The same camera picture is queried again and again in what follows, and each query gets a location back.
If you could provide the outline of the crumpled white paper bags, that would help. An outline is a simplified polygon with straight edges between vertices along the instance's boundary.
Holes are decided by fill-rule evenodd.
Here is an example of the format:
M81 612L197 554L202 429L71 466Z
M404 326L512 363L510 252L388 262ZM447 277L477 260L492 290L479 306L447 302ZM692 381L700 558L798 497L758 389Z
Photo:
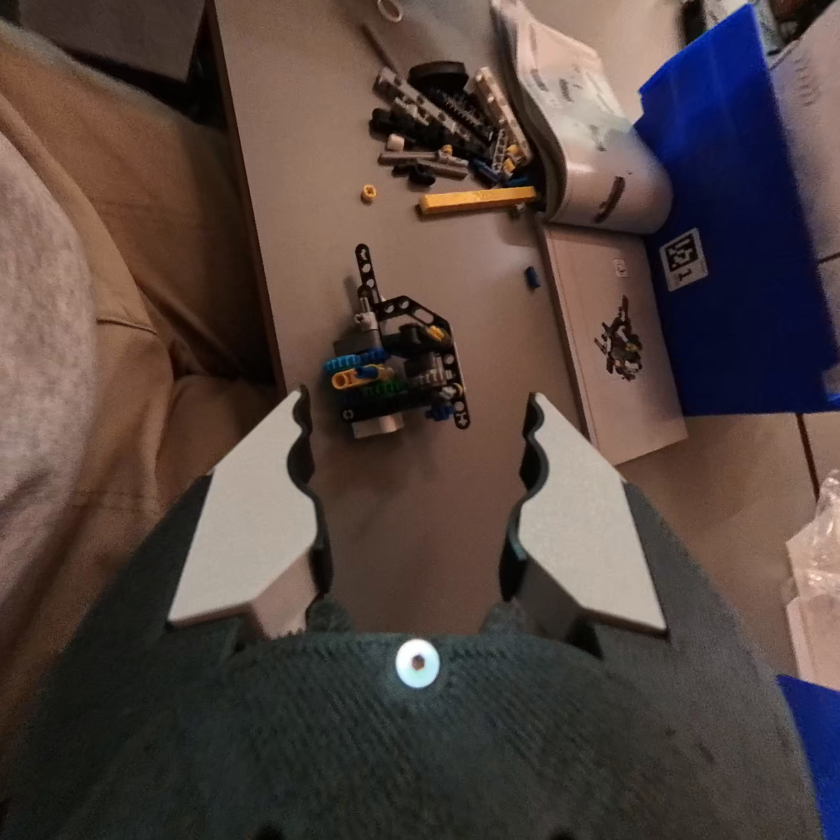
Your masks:
M838 130L839 2L804 2L789 19L793 38L770 64L788 130Z

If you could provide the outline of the long yellow lego beam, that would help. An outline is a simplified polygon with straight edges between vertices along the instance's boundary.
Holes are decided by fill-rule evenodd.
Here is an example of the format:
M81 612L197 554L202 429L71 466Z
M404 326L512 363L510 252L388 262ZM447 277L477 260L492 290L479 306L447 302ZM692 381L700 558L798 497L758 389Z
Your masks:
M430 193L417 202L421 215L447 215L504 209L537 202L540 194L530 185L489 190Z

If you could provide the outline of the lego instruction booklet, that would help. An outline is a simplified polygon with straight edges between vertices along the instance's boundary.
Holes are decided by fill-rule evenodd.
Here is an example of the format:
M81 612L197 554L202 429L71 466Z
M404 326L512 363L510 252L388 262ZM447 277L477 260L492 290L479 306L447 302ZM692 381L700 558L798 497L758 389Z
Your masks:
M642 235L673 193L588 45L491 2L513 108L545 175L549 287L586 436L614 466L687 437Z

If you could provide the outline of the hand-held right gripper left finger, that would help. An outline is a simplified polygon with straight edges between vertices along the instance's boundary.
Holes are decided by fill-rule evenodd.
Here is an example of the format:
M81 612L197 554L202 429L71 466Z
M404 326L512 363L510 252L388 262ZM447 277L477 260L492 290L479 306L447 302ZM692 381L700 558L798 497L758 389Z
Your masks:
M242 618L264 639L300 634L330 591L330 539L310 488L310 395L290 391L208 473L209 485L167 621Z

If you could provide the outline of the person's grey sweater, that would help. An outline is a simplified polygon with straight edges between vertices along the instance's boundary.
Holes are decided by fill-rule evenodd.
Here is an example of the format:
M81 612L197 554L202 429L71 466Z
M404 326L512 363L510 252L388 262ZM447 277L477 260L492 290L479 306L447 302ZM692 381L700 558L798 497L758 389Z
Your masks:
M36 565L77 479L96 391L94 324L76 229L2 137L2 602Z

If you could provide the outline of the grey lego axle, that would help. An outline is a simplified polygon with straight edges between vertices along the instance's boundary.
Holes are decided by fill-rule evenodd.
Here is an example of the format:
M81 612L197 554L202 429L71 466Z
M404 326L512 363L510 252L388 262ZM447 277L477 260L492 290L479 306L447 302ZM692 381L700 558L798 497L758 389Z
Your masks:
M389 52L388 48L385 46L385 42L382 40L382 38L370 25L362 24L360 27L364 37L366 38L370 46L373 48L373 51L378 56L381 63L385 67L388 67L388 69L392 73L396 74L397 76L402 76L402 69L396 62L394 55L391 52Z

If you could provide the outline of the plain blue plastic bin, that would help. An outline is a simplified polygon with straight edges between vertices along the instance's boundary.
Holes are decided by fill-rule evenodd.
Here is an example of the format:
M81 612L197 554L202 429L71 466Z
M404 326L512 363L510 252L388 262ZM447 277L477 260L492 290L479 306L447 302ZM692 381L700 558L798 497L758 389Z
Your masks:
M839 692L778 675L801 737L825 839L839 838Z

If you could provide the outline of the clear plastic bags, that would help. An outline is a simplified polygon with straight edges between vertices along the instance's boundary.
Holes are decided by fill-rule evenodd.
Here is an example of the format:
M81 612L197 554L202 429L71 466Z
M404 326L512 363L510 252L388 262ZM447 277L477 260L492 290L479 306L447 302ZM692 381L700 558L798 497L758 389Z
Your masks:
M824 479L813 519L786 543L785 611L799 677L839 691L839 471Z

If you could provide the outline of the person's leg in tan trousers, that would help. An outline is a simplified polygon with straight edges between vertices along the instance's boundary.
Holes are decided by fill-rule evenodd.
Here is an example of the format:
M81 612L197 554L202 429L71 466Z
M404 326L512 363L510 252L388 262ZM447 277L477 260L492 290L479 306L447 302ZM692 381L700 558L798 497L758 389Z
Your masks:
M2 602L2 740L111 578L276 402L228 142L2 21L1 140L76 229L95 397L76 482Z

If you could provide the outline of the partly built lego model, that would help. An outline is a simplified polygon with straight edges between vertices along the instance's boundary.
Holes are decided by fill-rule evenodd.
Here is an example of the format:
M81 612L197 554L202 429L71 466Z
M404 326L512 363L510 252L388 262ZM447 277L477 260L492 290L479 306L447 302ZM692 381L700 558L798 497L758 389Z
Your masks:
M408 414L471 425L465 378L449 321L406 295L384 297L371 250L358 244L352 329L333 342L322 374L353 439L401 431Z

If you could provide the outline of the pile of loose lego pieces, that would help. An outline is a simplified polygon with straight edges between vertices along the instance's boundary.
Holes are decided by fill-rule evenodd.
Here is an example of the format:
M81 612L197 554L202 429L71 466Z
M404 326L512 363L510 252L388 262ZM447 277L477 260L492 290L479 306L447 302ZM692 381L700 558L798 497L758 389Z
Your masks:
M384 66L373 90L384 104L372 110L369 129L383 141L378 164L394 176L421 187L469 175L489 188L537 179L528 136L491 69L470 75L464 64L440 60L402 76Z

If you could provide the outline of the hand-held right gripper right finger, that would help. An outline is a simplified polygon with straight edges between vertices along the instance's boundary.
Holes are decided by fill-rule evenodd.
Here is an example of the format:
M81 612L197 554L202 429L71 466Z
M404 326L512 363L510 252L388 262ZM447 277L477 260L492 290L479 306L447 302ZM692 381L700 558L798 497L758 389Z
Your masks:
M665 636L624 479L545 394L529 395L522 436L524 492L507 520L502 599L558 641L584 623Z

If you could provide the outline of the blue plastic bin with tag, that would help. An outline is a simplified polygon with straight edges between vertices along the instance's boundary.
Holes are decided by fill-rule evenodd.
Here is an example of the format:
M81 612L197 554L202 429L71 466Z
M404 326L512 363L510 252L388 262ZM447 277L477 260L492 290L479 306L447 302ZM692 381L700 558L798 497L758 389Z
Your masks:
M838 410L838 348L750 5L641 87L673 202L646 237L683 414Z

